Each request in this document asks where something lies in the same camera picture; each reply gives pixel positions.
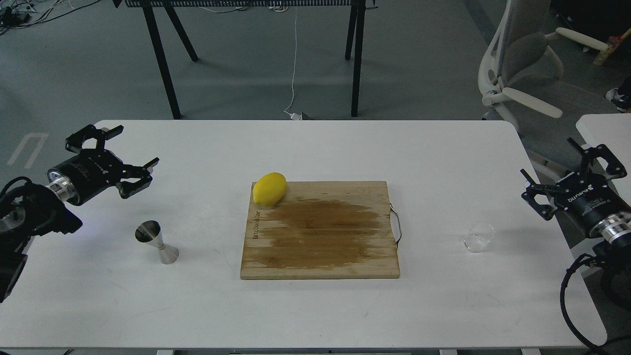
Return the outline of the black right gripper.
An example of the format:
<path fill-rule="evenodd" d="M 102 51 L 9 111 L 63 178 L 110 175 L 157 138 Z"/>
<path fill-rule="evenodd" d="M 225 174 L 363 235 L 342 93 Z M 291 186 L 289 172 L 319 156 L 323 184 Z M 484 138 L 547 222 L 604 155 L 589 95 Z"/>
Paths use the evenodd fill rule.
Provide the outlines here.
<path fill-rule="evenodd" d="M 581 155 L 579 170 L 549 185 L 536 183 L 521 169 L 526 179 L 522 199 L 546 221 L 552 220 L 558 208 L 566 212 L 586 238 L 604 238 L 613 247 L 629 247 L 630 206 L 609 188 L 606 180 L 624 178 L 627 170 L 605 144 L 582 147 L 573 138 L 566 141 Z M 595 159 L 606 162 L 606 177 L 588 173 Z M 535 200 L 538 195 L 553 197 L 555 207 L 539 204 Z"/>

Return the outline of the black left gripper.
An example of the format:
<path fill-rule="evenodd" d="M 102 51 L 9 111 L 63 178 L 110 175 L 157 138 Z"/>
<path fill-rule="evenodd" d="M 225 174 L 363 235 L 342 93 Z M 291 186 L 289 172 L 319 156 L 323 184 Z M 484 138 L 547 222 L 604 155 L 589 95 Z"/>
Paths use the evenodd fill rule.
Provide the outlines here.
<path fill-rule="evenodd" d="M 88 124 L 66 139 L 66 150 L 78 155 L 57 164 L 47 171 L 50 182 L 66 178 L 72 184 L 74 195 L 68 199 L 72 205 L 83 205 L 102 191 L 116 185 L 120 198 L 128 199 L 148 188 L 151 184 L 153 168 L 160 159 L 155 157 L 143 166 L 124 164 L 111 151 L 104 150 L 105 142 L 124 130 L 120 124 L 115 128 L 96 128 Z M 97 150 L 83 150 L 83 144 L 96 140 Z"/>

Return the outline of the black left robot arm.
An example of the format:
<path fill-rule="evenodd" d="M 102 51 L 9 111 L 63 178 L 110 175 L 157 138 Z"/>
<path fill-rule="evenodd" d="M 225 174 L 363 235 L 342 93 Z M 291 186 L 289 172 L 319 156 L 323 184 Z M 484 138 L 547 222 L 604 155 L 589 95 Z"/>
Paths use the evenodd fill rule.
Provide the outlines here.
<path fill-rule="evenodd" d="M 27 262 L 27 249 L 34 236 L 49 232 L 76 232 L 82 221 L 67 207 L 80 206 L 110 187 L 126 199 L 152 182 L 155 158 L 142 166 L 124 164 L 105 148 L 107 140 L 124 130 L 96 128 L 88 124 L 66 139 L 74 157 L 47 172 L 47 185 L 20 176 L 8 182 L 0 200 L 0 292 L 5 300 L 13 291 Z"/>

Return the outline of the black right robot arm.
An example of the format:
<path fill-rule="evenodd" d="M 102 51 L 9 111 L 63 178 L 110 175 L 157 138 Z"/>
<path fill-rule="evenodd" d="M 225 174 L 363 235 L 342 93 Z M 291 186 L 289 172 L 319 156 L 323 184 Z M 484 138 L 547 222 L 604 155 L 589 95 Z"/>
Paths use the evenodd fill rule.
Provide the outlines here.
<path fill-rule="evenodd" d="M 536 183 L 527 171 L 521 170 L 526 179 L 522 199 L 544 220 L 552 219 L 558 211 L 566 213 L 586 238 L 598 240 L 593 254 L 580 254 L 566 269 L 561 282 L 560 306 L 569 330 L 588 348 L 588 352 L 604 355 L 604 345 L 592 343 L 572 323 L 566 310 L 565 294 L 572 275 L 579 268 L 600 268 L 602 292 L 616 306 L 630 309 L 630 297 L 617 293 L 612 283 L 616 276 L 630 274 L 631 210 L 629 204 L 609 186 L 611 180 L 624 178 L 627 171 L 605 144 L 581 145 L 571 138 L 568 143 L 581 155 L 579 169 L 569 172 L 554 184 Z"/>

